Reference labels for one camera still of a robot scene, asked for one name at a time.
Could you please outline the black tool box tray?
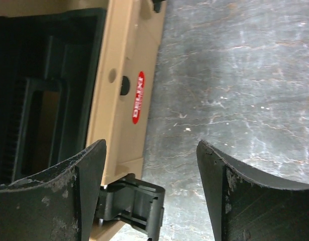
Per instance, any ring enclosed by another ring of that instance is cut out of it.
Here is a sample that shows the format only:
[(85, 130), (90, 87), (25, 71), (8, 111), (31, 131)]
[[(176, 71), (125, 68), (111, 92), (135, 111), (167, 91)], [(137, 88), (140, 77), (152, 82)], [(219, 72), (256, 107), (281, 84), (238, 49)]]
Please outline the black tool box tray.
[(106, 11), (0, 17), (0, 184), (85, 148)]

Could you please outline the tan plastic tool box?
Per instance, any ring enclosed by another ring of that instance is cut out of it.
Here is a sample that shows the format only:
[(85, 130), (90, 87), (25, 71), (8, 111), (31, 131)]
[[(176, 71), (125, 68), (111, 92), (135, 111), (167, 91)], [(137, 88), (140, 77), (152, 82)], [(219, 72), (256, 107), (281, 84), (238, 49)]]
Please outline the tan plastic tool box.
[(85, 148), (105, 140), (107, 153), (89, 240), (110, 240), (124, 224), (158, 240), (165, 190), (140, 177), (167, 2), (0, 1), (0, 17), (92, 8), (106, 20)]

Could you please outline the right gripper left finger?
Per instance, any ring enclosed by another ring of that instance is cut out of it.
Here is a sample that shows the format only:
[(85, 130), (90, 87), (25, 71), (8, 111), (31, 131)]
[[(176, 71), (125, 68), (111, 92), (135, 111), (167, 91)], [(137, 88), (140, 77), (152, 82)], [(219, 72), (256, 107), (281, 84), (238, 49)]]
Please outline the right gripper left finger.
[(0, 185), (0, 240), (89, 240), (107, 146), (98, 140), (35, 175)]

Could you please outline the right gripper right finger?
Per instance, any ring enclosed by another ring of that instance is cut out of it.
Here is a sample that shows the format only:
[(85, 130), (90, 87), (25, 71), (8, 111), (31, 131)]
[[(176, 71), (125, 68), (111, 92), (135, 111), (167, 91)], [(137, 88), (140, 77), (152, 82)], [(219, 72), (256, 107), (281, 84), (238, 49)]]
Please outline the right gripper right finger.
[(196, 156), (215, 240), (309, 240), (309, 184), (261, 171), (206, 141)]

